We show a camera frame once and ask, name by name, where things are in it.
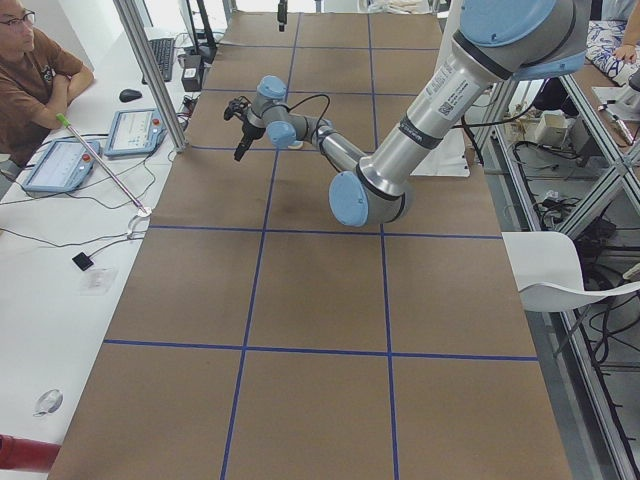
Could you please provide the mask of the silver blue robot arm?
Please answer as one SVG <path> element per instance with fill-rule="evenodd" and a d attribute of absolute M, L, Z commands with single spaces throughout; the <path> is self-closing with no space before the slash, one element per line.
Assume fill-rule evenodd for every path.
<path fill-rule="evenodd" d="M 370 155 L 324 117 L 293 113 L 286 86 L 265 76 L 253 99 L 231 100 L 224 118 L 238 118 L 241 160 L 267 136 L 278 149 L 307 142 L 334 166 L 329 204 L 343 225 L 362 227 L 402 217 L 412 201 L 408 179 L 487 87 L 511 79 L 536 80 L 579 70 L 586 56 L 588 1 L 464 1 L 451 53 L 404 116 Z"/>

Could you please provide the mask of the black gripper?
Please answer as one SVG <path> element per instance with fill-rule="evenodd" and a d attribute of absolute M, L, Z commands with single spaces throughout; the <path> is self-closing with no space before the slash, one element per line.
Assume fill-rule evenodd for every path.
<path fill-rule="evenodd" d="M 241 161 L 245 153 L 250 149 L 250 145 L 260 140 L 265 133 L 265 124 L 262 118 L 253 112 L 244 112 L 241 115 L 242 138 L 234 152 L 234 159 Z"/>

